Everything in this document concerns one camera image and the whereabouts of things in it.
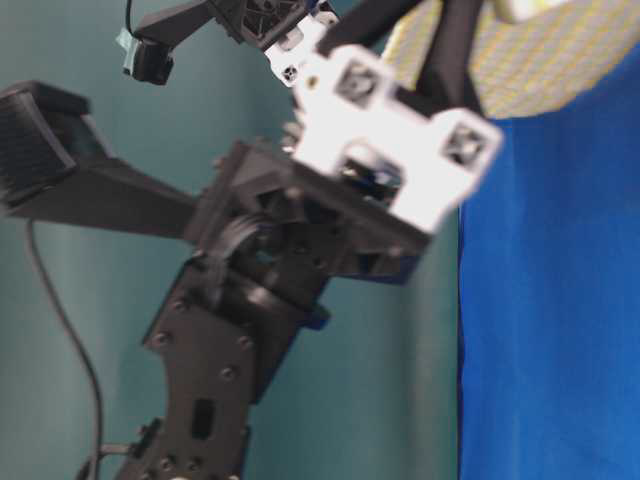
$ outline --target black cable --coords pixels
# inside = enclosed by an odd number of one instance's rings
[[[256,213],[243,215],[227,225],[219,236],[216,248],[209,254],[209,274],[207,292],[209,299],[217,306],[222,295],[222,285],[226,280],[228,263],[240,246],[260,231],[274,228],[267,216]]]
[[[100,448],[100,461],[102,461],[105,457],[109,457],[112,455],[128,455],[130,451],[131,445],[107,443],[105,445],[102,445],[102,448]],[[82,467],[76,474],[75,480],[87,480],[87,478],[89,477],[89,471],[91,470],[92,459],[93,457],[89,457],[84,465],[82,465]]]
[[[131,34],[131,36],[133,37],[133,30],[131,30],[131,4],[133,3],[133,0],[127,0],[127,9],[126,9],[126,14],[125,14],[125,24],[127,26],[127,30],[129,30],[129,33]]]
[[[95,369],[93,368],[93,364],[91,363],[91,359],[89,355],[80,341],[78,334],[76,333],[73,325],[69,322],[69,319],[62,307],[60,302],[60,298],[47,274],[44,263],[42,262],[42,257],[40,256],[40,252],[36,245],[34,229],[33,229],[34,221],[30,219],[27,221],[26,226],[26,240],[27,240],[27,254],[33,263],[33,267],[42,282],[42,286],[47,294],[47,298],[53,307],[53,310],[56,314],[56,318],[58,319],[60,326],[64,330],[65,334],[71,341],[73,348],[80,359],[80,363],[87,375],[89,383],[91,385],[91,395],[93,399],[93,450],[91,455],[91,465],[90,465],[90,480],[98,480],[99,468],[100,468],[100,451],[102,445],[102,429],[103,429],[103,411],[102,411],[102,394],[100,393],[100,384],[98,383],[98,377],[96,375]]]

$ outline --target screw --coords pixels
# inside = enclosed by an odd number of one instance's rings
[[[253,340],[251,337],[243,336],[238,339],[238,345],[242,350],[251,350],[253,348]]]
[[[258,303],[264,301],[265,296],[268,294],[268,291],[264,287],[255,287],[252,288],[250,292],[247,293],[247,300],[251,303]]]
[[[284,194],[291,200],[298,200],[302,197],[302,190],[300,190],[298,187],[289,187],[284,191]]]
[[[402,249],[402,247],[399,247],[397,245],[394,245],[389,249],[389,255],[393,258],[399,258],[403,254],[404,254],[404,250]]]
[[[306,246],[299,244],[293,249],[293,253],[297,255],[305,255],[309,253],[309,249]]]
[[[168,332],[160,332],[153,337],[153,343],[157,348],[164,348],[171,343],[171,334]]]
[[[220,370],[220,378],[225,382],[233,382],[238,378],[238,369],[232,366],[224,367]]]
[[[462,166],[472,166],[486,147],[485,139],[465,125],[456,127],[444,154]]]
[[[287,82],[293,82],[298,77],[298,69],[293,65],[290,65],[284,69],[282,76]]]
[[[189,310],[189,302],[184,297],[179,298],[178,300],[173,302],[171,308],[173,308],[176,312],[186,312],[187,310]]]
[[[170,471],[174,465],[175,461],[171,456],[166,456],[162,460],[160,460],[160,468],[165,472]]]
[[[197,472],[200,470],[200,466],[202,465],[202,461],[199,458],[192,458],[187,462],[187,470],[190,472]]]

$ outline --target wire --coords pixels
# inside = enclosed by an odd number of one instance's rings
[[[102,445],[100,448],[100,461],[104,458],[112,456],[112,455],[128,455],[131,451],[131,445],[120,444],[120,443],[107,443]],[[87,480],[89,476],[89,471],[91,469],[91,460],[93,457],[89,457],[89,459],[82,465],[78,473],[76,474],[75,480]]]
[[[91,455],[91,464],[90,464],[90,480],[98,480],[99,476],[99,468],[100,468],[100,452],[102,445],[102,430],[103,430],[103,409],[102,409],[102,394],[100,392],[100,384],[98,382],[98,377],[96,375],[93,364],[91,363],[91,359],[89,355],[80,341],[78,334],[76,333],[73,325],[69,322],[69,319],[62,307],[60,302],[60,298],[49,278],[49,275],[45,269],[44,263],[42,262],[42,257],[40,256],[40,252],[38,250],[38,246],[36,245],[33,219],[29,219],[26,225],[26,241],[27,241],[27,254],[33,263],[33,267],[42,283],[42,286],[47,294],[47,298],[53,307],[53,310],[56,314],[56,318],[58,319],[60,326],[64,330],[65,334],[69,338],[73,349],[80,359],[80,363],[87,375],[87,379],[89,380],[91,386],[91,396],[93,400],[93,450]]]
[[[125,22],[126,22],[126,26],[127,26],[127,30],[129,30],[129,33],[131,34],[131,36],[133,37],[133,30],[131,30],[131,4],[133,3],[133,0],[127,0],[127,9],[126,9],[126,14],[125,14]]]

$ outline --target blue fabric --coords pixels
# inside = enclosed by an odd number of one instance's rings
[[[461,210],[463,480],[640,478],[640,46]]]

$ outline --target robotic arm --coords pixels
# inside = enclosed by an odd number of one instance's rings
[[[296,67],[288,81],[300,125],[290,155],[238,142],[198,199],[106,147],[93,155],[75,148],[78,138],[97,138],[73,128],[88,115],[80,97],[40,84],[0,94],[4,124],[15,130],[0,146],[0,202],[9,215],[194,246],[143,340],[163,359],[168,410],[127,450],[117,480],[240,479],[249,408],[300,329],[327,322],[318,301],[330,279],[406,281],[443,217],[479,185],[501,143],[468,74],[482,1],[445,2],[416,91],[367,49],[418,3],[366,0],[315,51],[311,39],[335,22],[326,2],[195,0],[123,35],[127,69],[141,81],[165,83],[173,50],[212,18],[265,51],[284,80],[283,66]],[[308,54],[297,57],[296,48]],[[39,148],[38,178],[20,164],[25,139]],[[158,201],[170,218],[158,215]],[[126,211],[135,218],[122,221]]]

